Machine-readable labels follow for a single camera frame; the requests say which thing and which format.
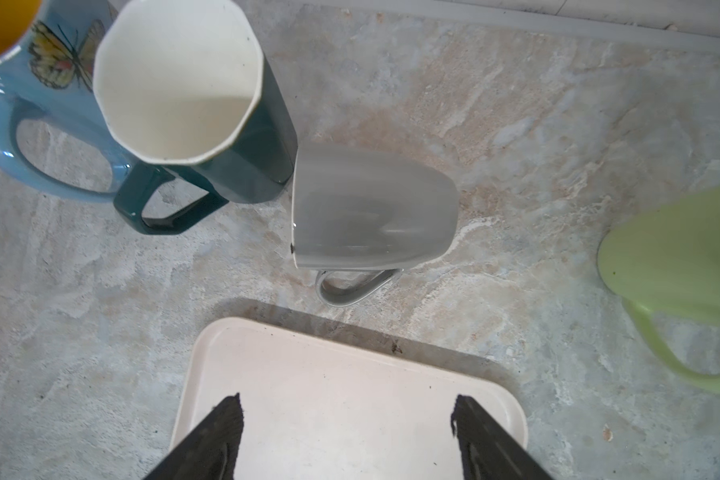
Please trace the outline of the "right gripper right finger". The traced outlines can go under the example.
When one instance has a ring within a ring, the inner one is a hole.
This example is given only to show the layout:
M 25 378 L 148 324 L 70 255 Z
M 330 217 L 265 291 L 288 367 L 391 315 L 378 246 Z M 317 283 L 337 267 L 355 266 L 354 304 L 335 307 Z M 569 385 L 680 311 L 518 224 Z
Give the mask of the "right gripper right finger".
M 451 414 L 464 479 L 552 480 L 471 396 L 458 395 Z

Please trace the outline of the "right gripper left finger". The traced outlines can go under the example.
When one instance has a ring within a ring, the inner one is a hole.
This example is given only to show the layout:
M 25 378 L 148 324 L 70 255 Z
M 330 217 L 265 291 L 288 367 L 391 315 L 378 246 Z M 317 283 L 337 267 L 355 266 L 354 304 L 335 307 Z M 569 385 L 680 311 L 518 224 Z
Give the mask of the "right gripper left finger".
M 227 396 L 144 479 L 232 480 L 243 429 L 240 394 Z

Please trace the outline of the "grey mug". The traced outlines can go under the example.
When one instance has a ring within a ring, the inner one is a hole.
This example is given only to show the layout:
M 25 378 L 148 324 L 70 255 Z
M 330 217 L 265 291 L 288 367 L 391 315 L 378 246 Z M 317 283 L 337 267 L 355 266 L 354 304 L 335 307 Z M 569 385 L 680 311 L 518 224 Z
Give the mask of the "grey mug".
M 454 181 L 421 162 L 336 144 L 298 148 L 291 254 L 297 268 L 316 271 L 328 306 L 356 304 L 444 255 L 458 213 Z

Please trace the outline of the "light green mug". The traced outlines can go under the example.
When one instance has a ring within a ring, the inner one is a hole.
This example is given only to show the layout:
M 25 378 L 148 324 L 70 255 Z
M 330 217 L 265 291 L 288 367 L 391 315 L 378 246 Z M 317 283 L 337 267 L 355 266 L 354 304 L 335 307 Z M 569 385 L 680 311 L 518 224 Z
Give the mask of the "light green mug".
M 612 229 L 599 245 L 597 268 L 665 367 L 690 385 L 720 394 L 720 373 L 686 366 L 652 321 L 655 313 L 665 313 L 720 326 L 720 185 Z

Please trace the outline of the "dark green mug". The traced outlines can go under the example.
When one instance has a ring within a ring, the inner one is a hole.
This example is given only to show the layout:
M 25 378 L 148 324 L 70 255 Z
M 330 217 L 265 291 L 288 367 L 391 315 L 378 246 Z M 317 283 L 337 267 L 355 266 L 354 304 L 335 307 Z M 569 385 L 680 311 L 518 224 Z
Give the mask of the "dark green mug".
M 131 1 L 97 49 L 93 92 L 136 158 L 114 207 L 177 235 L 228 203 L 277 199 L 297 134 L 243 10 L 229 0 Z

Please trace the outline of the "light blue butterfly mug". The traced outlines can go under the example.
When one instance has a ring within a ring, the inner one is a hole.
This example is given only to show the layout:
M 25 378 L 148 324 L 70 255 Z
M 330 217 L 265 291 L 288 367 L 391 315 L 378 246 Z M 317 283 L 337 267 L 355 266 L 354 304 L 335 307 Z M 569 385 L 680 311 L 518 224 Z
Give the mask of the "light blue butterfly mug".
M 108 1 L 0 1 L 0 169 L 45 193 L 105 203 L 135 159 L 111 137 L 93 94 L 96 50 L 118 15 Z M 41 120 L 94 147 L 111 182 L 93 191 L 34 166 L 17 139 L 20 123 Z

